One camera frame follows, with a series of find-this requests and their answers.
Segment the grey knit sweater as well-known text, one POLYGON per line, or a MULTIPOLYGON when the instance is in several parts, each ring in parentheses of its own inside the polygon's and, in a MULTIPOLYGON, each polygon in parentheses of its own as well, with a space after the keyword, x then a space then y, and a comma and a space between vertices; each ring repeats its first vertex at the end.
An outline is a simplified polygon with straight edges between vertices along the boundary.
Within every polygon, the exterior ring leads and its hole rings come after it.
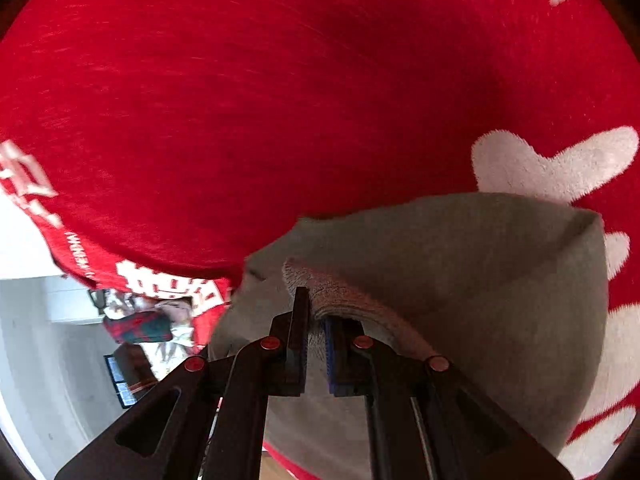
POLYGON ((247 259, 208 346, 235 356, 309 292, 306 382, 270 396, 264 440, 320 479, 372 476, 366 406, 330 393, 324 320, 400 356, 443 356, 557 460, 601 359, 608 272, 592 211, 497 193, 303 219, 247 259))

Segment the white floral cloth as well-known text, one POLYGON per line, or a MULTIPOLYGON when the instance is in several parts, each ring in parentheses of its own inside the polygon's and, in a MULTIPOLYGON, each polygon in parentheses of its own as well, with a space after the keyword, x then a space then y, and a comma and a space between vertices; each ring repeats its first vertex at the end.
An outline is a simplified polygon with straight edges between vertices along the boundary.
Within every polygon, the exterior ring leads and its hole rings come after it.
POLYGON ((158 311, 171 320, 172 339, 166 342, 137 344, 148 359, 157 379, 165 378, 195 351, 192 304, 187 299, 156 299, 132 292, 110 292, 103 318, 118 320, 140 311, 158 311))

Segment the dark plaid garment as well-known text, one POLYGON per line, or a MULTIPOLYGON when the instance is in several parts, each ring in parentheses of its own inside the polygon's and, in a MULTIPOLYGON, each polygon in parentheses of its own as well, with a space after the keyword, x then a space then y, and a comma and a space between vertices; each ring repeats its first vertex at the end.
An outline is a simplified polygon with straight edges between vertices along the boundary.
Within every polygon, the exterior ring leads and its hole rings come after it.
POLYGON ((172 339, 171 320, 158 311, 140 311, 118 320, 104 318, 102 324, 118 344, 166 342, 172 339))

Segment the red printed blanket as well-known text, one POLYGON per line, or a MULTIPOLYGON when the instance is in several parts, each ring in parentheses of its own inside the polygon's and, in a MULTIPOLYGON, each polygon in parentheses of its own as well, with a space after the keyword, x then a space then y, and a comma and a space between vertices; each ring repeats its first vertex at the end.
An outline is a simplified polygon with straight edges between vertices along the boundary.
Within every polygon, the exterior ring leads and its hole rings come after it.
POLYGON ((6 0, 1 186, 66 273, 237 292, 303 219, 510 194, 602 221, 608 308, 559 452, 639 411, 639 61, 600 0, 6 0))

